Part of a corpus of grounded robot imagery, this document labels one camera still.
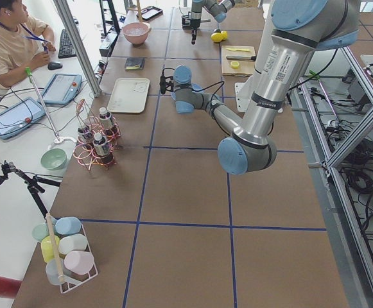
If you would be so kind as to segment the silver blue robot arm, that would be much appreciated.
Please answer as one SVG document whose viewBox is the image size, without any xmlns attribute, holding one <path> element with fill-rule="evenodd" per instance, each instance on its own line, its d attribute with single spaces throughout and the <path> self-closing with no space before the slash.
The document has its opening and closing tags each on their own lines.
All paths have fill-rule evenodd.
<svg viewBox="0 0 373 308">
<path fill-rule="evenodd" d="M 192 0 L 189 20 L 191 25 L 191 44 L 196 44 L 197 31 L 202 20 L 202 10 L 205 9 L 214 19 L 221 23 L 225 20 L 227 12 L 235 6 L 234 0 Z"/>
<path fill-rule="evenodd" d="M 193 90 L 189 67 L 162 76 L 161 92 L 175 94 L 178 113 L 206 111 L 228 136 L 218 145 L 222 168 L 233 175 L 259 171 L 276 158 L 268 136 L 288 91 L 304 74 L 316 51 L 353 44 L 358 36 L 359 1 L 272 1 L 254 73 L 248 79 L 248 107 L 238 116 L 214 94 Z"/>
</svg>

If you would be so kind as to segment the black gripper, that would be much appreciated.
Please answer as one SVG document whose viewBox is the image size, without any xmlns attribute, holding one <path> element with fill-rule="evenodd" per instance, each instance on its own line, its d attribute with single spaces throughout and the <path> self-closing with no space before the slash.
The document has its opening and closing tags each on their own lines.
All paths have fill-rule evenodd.
<svg viewBox="0 0 373 308">
<path fill-rule="evenodd" d="M 197 32 L 200 27 L 200 19 L 191 19 L 191 44 L 196 44 Z"/>
<path fill-rule="evenodd" d="M 174 89 L 174 81 L 172 76 L 166 77 L 166 91 L 173 92 Z"/>
</svg>

